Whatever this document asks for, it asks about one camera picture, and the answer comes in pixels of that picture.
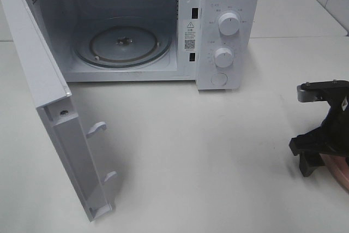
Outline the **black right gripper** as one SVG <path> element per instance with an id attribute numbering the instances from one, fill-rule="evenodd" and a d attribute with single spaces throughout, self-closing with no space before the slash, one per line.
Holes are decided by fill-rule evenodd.
<path id="1" fill-rule="evenodd" d="M 329 111 L 321 125 L 292 138 L 289 147 L 299 155 L 299 169 L 309 177 L 317 168 L 325 166 L 320 154 L 348 157 L 348 93 L 298 93 L 301 103 L 326 101 Z"/>

